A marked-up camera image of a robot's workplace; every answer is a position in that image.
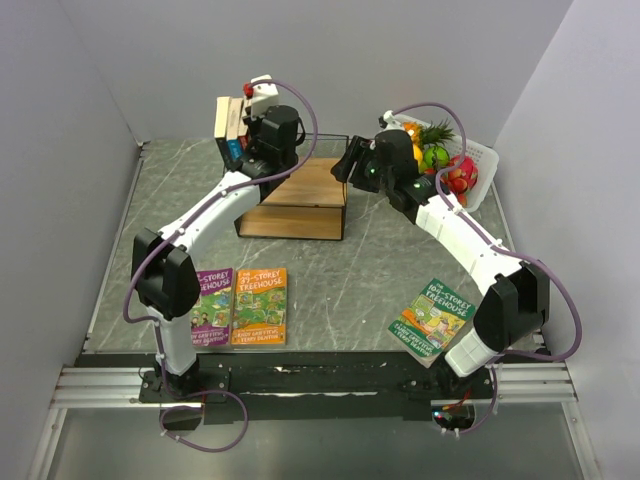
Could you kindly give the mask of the blue comic cover book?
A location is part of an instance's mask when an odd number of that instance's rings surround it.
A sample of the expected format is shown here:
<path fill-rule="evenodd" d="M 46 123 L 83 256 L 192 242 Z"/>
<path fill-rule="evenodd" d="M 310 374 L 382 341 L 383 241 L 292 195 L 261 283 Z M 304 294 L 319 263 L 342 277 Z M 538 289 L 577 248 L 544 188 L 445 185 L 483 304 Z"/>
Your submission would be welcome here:
<path fill-rule="evenodd" d="M 243 98 L 234 97 L 230 100 L 226 124 L 226 142 L 233 160 L 237 160 L 243 153 L 243 147 L 240 140 L 243 106 Z"/>

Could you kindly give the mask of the dark grey cover book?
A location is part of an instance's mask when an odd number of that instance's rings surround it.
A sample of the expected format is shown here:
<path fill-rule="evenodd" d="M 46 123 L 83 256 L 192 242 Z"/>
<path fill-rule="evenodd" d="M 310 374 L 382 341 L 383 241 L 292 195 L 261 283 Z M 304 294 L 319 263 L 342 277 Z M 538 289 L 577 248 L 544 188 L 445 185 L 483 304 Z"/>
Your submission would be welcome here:
<path fill-rule="evenodd" d="M 227 170 L 231 169 L 232 164 L 235 162 L 231 158 L 229 147 L 226 142 L 226 124 L 227 115 L 229 110 L 230 100 L 234 97 L 220 96 L 216 101 L 216 112 L 213 128 L 213 136 L 218 146 L 220 155 L 223 159 L 223 165 Z"/>

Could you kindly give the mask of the orange 39-storey treehouse book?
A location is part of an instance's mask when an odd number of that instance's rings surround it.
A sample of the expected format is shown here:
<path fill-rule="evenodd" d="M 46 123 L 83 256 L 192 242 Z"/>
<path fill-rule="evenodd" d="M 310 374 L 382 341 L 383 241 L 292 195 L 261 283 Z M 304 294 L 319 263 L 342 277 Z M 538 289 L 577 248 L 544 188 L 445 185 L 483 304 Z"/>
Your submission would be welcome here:
<path fill-rule="evenodd" d="M 286 344 L 288 275 L 285 268 L 242 269 L 236 272 L 231 345 Z"/>

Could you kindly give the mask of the red 13-storey treehouse book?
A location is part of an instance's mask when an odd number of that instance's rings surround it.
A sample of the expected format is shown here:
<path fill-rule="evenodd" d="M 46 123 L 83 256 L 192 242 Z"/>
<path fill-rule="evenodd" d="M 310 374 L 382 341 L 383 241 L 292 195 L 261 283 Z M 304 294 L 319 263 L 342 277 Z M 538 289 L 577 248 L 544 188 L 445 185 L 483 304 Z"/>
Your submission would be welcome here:
<path fill-rule="evenodd" d="M 249 122 L 251 120 L 251 103 L 252 100 L 250 98 L 244 98 L 240 111 L 237 138 L 242 150 L 247 148 L 250 140 Z"/>

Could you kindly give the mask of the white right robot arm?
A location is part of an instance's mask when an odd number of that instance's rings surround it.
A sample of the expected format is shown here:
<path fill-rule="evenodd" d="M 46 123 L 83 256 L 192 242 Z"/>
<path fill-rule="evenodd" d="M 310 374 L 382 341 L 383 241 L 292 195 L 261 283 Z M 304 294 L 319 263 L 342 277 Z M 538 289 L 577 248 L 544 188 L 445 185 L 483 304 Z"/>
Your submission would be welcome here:
<path fill-rule="evenodd" d="M 549 276 L 536 265 L 497 252 L 498 240 L 466 214 L 444 183 L 420 172 L 406 131 L 354 137 L 331 173 L 357 189 L 383 192 L 395 210 L 457 260 L 482 294 L 470 331 L 441 362 L 437 386 L 444 396 L 461 397 L 472 386 L 471 374 L 546 323 Z"/>

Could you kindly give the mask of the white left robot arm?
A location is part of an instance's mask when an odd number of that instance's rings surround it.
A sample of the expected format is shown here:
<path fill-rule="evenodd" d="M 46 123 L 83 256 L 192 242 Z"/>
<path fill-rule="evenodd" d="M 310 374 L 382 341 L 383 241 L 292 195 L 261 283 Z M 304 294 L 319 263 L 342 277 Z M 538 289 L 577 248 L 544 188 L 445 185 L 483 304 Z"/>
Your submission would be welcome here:
<path fill-rule="evenodd" d="M 250 122 L 248 149 L 226 168 L 220 182 L 179 219 L 134 239 L 128 296 L 146 308 L 156 338 L 156 370 L 162 389 L 185 402 L 198 389 L 199 363 L 189 313 L 201 294 L 195 263 L 216 235 L 267 199 L 298 167 L 299 113 L 269 107 Z"/>

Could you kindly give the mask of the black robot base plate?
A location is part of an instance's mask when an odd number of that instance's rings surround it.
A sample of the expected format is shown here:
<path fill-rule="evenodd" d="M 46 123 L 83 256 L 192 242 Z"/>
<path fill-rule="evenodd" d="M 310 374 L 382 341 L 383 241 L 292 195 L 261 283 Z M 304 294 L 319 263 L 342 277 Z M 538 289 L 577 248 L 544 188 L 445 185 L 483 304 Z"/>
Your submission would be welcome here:
<path fill-rule="evenodd" d="M 438 402 L 488 400 L 486 368 L 459 379 L 406 352 L 201 354 L 185 376 L 164 383 L 148 371 L 143 404 L 193 406 L 206 425 L 258 420 L 401 418 L 429 421 Z"/>

